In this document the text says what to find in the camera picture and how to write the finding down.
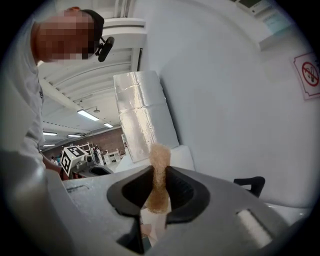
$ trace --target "foil-covered panel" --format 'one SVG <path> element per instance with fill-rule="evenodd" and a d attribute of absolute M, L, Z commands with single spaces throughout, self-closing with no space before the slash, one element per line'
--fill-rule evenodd
<path fill-rule="evenodd" d="M 155 71 L 113 76 L 120 122 L 132 161 L 149 157 L 153 143 L 179 146 L 162 86 Z"/>

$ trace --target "ceiling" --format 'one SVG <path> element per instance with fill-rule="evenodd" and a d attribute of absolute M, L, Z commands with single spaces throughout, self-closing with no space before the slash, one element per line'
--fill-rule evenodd
<path fill-rule="evenodd" d="M 45 135 L 45 144 L 58 146 L 68 142 L 70 134 L 92 134 L 94 130 L 107 129 L 104 123 L 114 127 L 120 125 L 113 76 L 137 71 L 146 31 L 142 19 L 127 17 L 133 8 L 133 0 L 56 0 L 51 3 L 54 3 L 49 6 L 51 12 L 49 7 L 43 8 L 42 12 L 52 15 L 52 8 L 61 11 L 72 6 L 95 10 L 105 18 L 102 37 L 105 40 L 114 38 L 114 45 L 104 62 L 99 62 L 94 55 L 88 60 L 38 64 L 44 94 L 43 131 L 57 133 L 56 136 Z M 77 113 L 79 110 L 86 110 L 99 120 L 84 117 Z"/>

